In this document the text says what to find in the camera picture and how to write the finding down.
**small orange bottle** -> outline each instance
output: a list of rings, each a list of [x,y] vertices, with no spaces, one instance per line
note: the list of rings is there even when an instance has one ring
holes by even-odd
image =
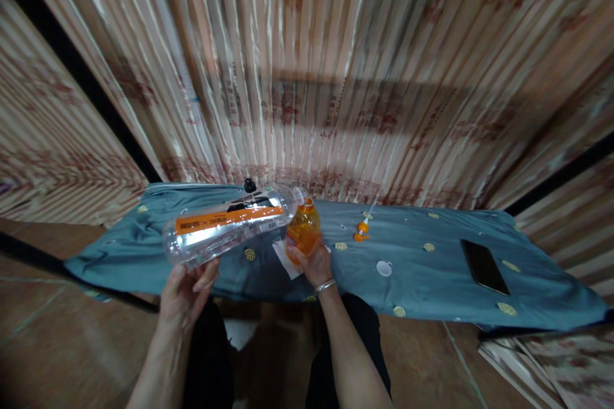
[[[320,216],[315,210],[313,200],[307,198],[305,204],[299,206],[292,222],[286,231],[286,254],[295,265],[300,265],[299,260],[288,252],[288,245],[296,246],[305,255],[320,236]]]

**bed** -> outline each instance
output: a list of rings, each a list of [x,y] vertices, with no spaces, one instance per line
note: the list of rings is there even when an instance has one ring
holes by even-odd
[[[152,184],[138,206],[65,266],[97,286],[159,294],[171,270],[161,241],[166,221],[244,194],[242,187],[233,185]],[[329,201],[316,201],[315,206],[340,289],[360,296],[380,313],[568,330],[601,321],[608,310],[595,292],[518,231],[514,219],[503,211],[376,206],[369,222],[370,239],[355,242],[352,235],[368,206]],[[314,300],[304,276],[291,279],[272,247],[284,234],[283,228],[275,229],[224,253],[214,295],[235,300]],[[474,282],[461,239],[491,250],[510,296]],[[390,266],[390,276],[377,271],[378,262]]]

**black phone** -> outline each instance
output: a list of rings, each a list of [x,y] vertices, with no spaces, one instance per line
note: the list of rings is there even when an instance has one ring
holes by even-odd
[[[486,246],[467,240],[461,240],[460,244],[475,282],[503,295],[509,295],[510,290],[507,288],[490,250]]]

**white paper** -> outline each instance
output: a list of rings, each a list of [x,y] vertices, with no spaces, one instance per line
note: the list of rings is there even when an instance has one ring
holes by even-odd
[[[283,265],[283,268],[288,272],[288,276],[290,279],[295,279],[297,276],[303,274],[303,269],[298,265],[294,265],[293,262],[288,259],[286,255],[286,240],[278,240],[273,243],[273,249],[275,250],[275,254],[279,258],[279,262]]]

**black pants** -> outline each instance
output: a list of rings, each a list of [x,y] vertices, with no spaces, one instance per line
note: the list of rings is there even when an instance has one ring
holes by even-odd
[[[390,377],[382,354],[377,314],[355,295],[344,294],[342,300],[390,394]],[[184,408],[230,409],[233,394],[233,370],[228,356],[226,328],[217,305],[209,300],[194,327],[185,379]],[[311,365],[305,405],[307,408],[339,407],[331,342],[326,327],[322,328],[322,345]]]

